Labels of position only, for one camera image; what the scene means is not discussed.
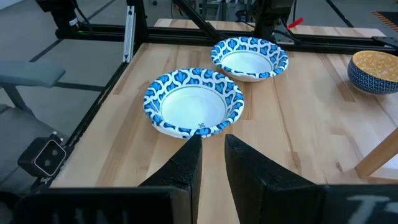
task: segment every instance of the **wooden tabletop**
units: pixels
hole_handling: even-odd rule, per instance
[[[217,29],[250,30],[212,22]],[[161,19],[162,27],[191,21]],[[301,34],[382,35],[375,29],[298,26]],[[185,67],[216,69],[211,47],[143,44],[103,103],[52,187],[133,187],[156,172],[186,140],[152,127],[142,102],[161,74]],[[363,183],[353,168],[398,123],[398,94],[374,96],[352,86],[350,55],[288,52],[287,70],[256,82],[236,81],[245,107],[239,121],[203,140],[199,223],[239,223],[227,180],[224,136],[232,133],[313,182]],[[385,165],[398,167],[393,159]]]

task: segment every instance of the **yellow and blue bowl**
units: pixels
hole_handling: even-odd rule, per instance
[[[348,65],[348,77],[360,90],[371,94],[398,92],[398,57],[384,52],[357,52]]]

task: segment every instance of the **blue patterned bowl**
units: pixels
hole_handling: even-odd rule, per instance
[[[218,42],[211,51],[213,63],[231,77],[258,82],[282,73],[289,64],[278,45],[255,37],[233,37]]]
[[[152,125],[176,138],[218,134],[239,119],[243,106],[243,94],[234,81],[204,68],[166,73],[144,96],[144,112]]]
[[[357,52],[348,64],[348,77],[362,91],[371,94],[398,92],[398,57],[384,52]]]

